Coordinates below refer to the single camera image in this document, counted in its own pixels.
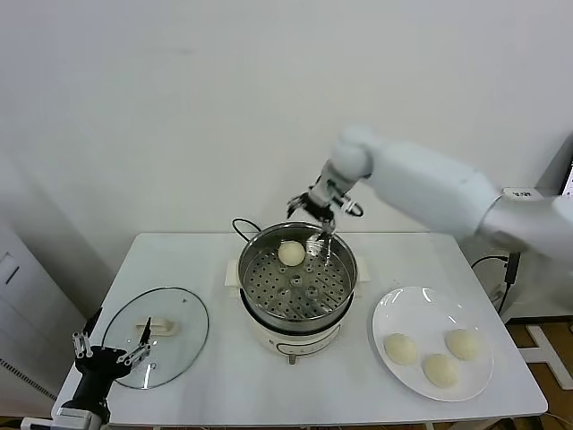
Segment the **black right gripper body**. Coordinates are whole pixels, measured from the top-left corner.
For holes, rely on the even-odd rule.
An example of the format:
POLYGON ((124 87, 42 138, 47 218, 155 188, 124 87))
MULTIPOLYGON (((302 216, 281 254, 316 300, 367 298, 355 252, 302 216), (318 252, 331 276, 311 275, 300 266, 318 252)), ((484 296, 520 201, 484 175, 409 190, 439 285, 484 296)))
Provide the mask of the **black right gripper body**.
POLYGON ((334 219, 334 213, 329 204, 318 204, 311 198, 309 193, 303 194, 303 209, 314 219, 334 219))

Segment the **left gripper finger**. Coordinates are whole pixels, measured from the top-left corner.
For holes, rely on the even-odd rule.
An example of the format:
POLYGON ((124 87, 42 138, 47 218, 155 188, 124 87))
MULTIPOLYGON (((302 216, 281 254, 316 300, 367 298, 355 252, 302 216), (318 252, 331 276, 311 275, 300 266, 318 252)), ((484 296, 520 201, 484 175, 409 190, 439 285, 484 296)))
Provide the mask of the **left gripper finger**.
POLYGON ((90 335, 98 322, 101 312, 102 308, 100 307, 98 311, 87 320, 81 331, 75 331, 73 333, 73 347, 76 358, 90 358, 93 356, 93 350, 90 345, 90 335))
POLYGON ((151 318, 149 317, 141 334, 138 347, 131 352, 126 352, 117 360, 117 364, 125 366, 136 366, 150 354, 151 318))

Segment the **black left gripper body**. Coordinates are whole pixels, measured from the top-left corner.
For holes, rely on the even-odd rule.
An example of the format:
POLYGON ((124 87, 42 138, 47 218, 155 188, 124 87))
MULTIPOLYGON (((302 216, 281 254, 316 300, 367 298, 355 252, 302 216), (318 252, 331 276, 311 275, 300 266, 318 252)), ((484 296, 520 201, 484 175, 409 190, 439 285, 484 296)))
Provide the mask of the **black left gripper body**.
POLYGON ((119 361, 119 358, 126 354, 123 349, 93 347, 91 352, 90 357, 75 359, 75 367, 81 373, 81 380, 73 398, 100 402, 107 398, 116 379, 130 373, 130 366, 119 361))

